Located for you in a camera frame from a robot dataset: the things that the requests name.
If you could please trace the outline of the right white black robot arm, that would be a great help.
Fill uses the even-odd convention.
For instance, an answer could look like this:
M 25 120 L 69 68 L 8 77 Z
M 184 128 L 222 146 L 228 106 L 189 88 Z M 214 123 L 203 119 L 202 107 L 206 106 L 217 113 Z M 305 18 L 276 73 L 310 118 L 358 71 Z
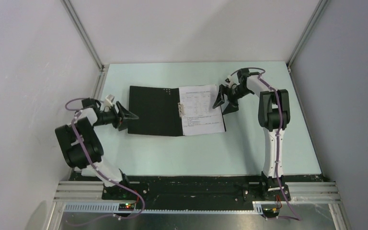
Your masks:
M 290 122 L 289 93 L 277 89 L 263 79 L 265 70 L 246 67 L 230 74 L 218 88 L 213 108 L 227 103 L 223 115 L 239 110 L 239 99 L 252 94 L 259 98 L 258 122 L 265 137 L 265 159 L 259 182 L 259 194 L 264 200 L 290 201 L 284 181 L 282 150 L 284 132 Z

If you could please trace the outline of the printed paper sheets stack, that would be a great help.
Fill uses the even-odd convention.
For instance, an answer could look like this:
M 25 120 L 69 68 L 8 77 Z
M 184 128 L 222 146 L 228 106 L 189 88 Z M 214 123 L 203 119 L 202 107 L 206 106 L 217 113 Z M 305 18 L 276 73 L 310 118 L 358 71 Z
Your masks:
M 217 95 L 215 84 L 179 88 L 179 113 L 184 136 L 226 131 L 221 109 L 213 108 Z

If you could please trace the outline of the red black folder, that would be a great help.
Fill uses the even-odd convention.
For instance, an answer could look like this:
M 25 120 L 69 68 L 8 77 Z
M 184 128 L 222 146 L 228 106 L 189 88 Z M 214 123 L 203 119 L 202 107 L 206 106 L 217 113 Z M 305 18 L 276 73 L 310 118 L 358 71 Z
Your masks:
M 129 122 L 128 133 L 181 137 L 179 88 L 131 86 L 128 109 L 139 119 Z

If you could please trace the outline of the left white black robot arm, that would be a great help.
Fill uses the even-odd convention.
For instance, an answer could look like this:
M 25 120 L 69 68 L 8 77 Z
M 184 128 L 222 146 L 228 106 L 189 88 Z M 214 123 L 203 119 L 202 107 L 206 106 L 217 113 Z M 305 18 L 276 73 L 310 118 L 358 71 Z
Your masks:
M 112 95 L 104 102 L 94 98 L 80 98 L 82 108 L 74 109 L 69 124 L 57 127 L 55 134 L 66 164 L 71 168 L 87 169 L 99 178 L 106 189 L 113 190 L 120 199 L 131 196 L 132 186 L 125 173 L 114 167 L 104 156 L 104 149 L 94 128 L 112 125 L 116 130 L 128 128 L 139 117 L 128 111 Z

